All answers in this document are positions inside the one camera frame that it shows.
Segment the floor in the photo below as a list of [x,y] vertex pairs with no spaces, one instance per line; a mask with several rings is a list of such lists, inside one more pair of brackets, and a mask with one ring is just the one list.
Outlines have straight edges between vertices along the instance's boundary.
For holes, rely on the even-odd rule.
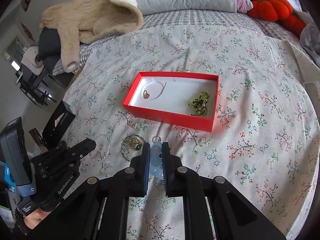
[[39,104],[35,105],[30,101],[30,103],[26,107],[24,114],[22,115],[22,125],[24,129],[26,149],[30,157],[38,155],[40,153],[40,149],[30,136],[29,131],[33,128],[36,128],[40,134],[42,133],[49,118],[51,117],[52,113],[55,111],[56,107],[63,99],[63,96],[65,94],[65,91],[50,78],[46,77],[45,82],[49,87],[41,84],[39,89],[43,92],[49,92],[49,94],[57,101],[57,103],[54,103],[52,100],[47,99],[46,103],[48,104],[48,106],[42,106]]

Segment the bed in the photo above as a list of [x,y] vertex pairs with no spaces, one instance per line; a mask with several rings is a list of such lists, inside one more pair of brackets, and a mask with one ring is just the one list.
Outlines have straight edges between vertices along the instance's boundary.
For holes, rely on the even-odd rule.
[[[140,30],[80,47],[84,69],[64,97],[76,118],[64,139],[68,146],[95,139],[97,148],[82,160],[66,197],[88,177],[108,178],[126,168],[140,154],[128,147],[132,136],[162,140],[199,175],[224,176],[295,239],[318,179],[319,68],[278,23],[214,8],[152,6],[158,13],[144,16]],[[122,102],[141,71],[219,75],[212,132],[126,111]],[[127,239],[184,239],[182,198],[167,198],[163,181],[150,176],[147,196],[130,199]]]

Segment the stuffed toy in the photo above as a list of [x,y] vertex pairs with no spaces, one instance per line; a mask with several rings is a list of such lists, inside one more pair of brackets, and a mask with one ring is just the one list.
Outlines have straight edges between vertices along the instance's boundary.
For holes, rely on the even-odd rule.
[[264,19],[269,22],[279,20],[279,23],[298,37],[305,23],[292,15],[293,8],[287,0],[252,0],[253,8],[247,12],[252,18]]

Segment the floral tablecloth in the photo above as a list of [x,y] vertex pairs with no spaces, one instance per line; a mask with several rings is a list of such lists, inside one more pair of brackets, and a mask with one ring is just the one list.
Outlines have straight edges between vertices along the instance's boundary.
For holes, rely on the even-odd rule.
[[[220,75],[212,133],[127,112],[122,102],[139,71]],[[97,138],[68,194],[90,176],[107,178],[129,166],[137,153],[123,147],[127,136],[150,143],[160,136],[184,166],[201,176],[224,176],[294,239],[316,186],[319,81],[319,69],[289,42],[236,27],[156,27],[106,41],[92,50],[64,100],[77,115],[68,145],[105,134],[111,150]],[[182,198],[166,197],[163,185],[150,176],[147,196],[131,198],[127,239],[184,239]]]

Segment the checkered blanket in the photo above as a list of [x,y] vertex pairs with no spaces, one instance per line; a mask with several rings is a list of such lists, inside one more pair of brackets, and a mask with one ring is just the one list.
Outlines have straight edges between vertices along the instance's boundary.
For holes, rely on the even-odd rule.
[[[238,27],[249,31],[255,31],[266,36],[277,38],[280,40],[287,40],[304,51],[299,39],[291,32],[284,29],[278,23],[267,22],[260,19],[252,19],[246,14],[242,13],[229,13],[210,10],[181,10],[164,12],[153,15],[147,15],[144,17],[143,29],[149,29],[153,27],[165,27],[172,25],[202,25],[205,28],[206,25],[219,25],[224,27]],[[116,39],[120,35],[113,35],[102,40],[93,42],[90,45],[81,44],[80,46],[80,65],[84,66],[88,60],[92,49],[100,46],[101,44]],[[52,74],[54,76],[63,73],[61,59],[57,62]]]

